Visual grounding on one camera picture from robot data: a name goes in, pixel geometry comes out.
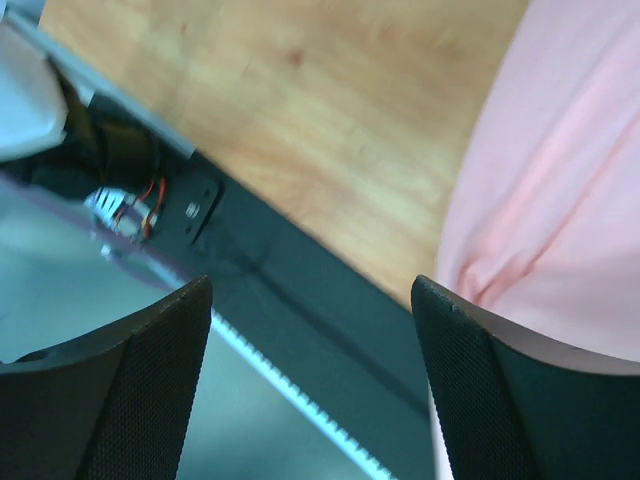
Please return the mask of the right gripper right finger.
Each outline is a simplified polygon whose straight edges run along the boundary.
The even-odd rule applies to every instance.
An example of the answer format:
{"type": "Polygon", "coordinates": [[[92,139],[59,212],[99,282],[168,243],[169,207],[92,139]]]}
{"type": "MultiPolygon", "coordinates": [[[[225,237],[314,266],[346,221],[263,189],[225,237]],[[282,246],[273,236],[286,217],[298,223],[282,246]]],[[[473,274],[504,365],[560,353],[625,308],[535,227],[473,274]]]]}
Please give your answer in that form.
{"type": "Polygon", "coordinates": [[[411,308],[457,479],[635,479],[639,366],[556,341],[425,276],[411,308]]]}

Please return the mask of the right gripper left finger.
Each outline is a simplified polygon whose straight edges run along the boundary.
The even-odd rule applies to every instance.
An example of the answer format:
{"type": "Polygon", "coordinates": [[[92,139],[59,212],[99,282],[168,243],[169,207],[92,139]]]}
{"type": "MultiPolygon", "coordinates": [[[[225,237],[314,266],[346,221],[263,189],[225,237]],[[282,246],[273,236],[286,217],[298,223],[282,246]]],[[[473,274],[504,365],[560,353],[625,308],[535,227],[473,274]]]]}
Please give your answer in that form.
{"type": "Polygon", "coordinates": [[[4,479],[173,479],[211,326],[201,276],[1,367],[4,479]]]}

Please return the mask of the pink t shirt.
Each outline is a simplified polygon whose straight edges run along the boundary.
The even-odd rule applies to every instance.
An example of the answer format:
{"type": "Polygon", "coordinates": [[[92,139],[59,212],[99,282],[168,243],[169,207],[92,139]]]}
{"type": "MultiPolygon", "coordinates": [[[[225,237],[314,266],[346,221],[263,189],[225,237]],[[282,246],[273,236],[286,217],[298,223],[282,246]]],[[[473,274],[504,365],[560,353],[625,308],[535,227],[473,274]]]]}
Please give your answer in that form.
{"type": "MultiPolygon", "coordinates": [[[[639,5],[534,1],[476,124],[435,283],[639,366],[639,5]]],[[[436,417],[438,475],[454,477],[436,417]]]]}

